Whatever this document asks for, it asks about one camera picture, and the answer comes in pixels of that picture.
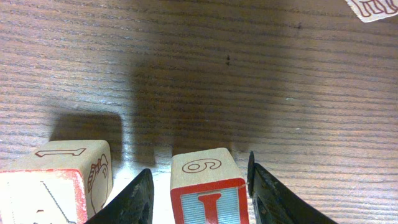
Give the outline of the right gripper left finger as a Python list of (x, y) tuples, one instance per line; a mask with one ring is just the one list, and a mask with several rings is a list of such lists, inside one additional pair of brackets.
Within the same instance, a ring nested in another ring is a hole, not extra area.
[(152, 172), (144, 169), (85, 224), (152, 224), (153, 207)]

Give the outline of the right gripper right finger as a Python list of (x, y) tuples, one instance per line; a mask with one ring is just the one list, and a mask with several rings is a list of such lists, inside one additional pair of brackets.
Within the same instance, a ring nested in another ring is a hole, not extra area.
[(336, 224), (255, 162), (253, 152), (249, 155), (247, 179), (257, 223)]

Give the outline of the red I block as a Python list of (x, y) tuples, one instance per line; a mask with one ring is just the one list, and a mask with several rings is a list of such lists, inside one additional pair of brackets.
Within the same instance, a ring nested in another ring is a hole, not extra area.
[(175, 223), (249, 223), (246, 181), (226, 148), (174, 155), (170, 196)]

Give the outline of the red A block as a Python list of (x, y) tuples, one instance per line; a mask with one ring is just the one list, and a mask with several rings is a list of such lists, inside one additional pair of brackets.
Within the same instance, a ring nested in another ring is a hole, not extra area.
[(50, 141), (1, 169), (1, 221), (85, 223), (112, 188), (107, 141)]

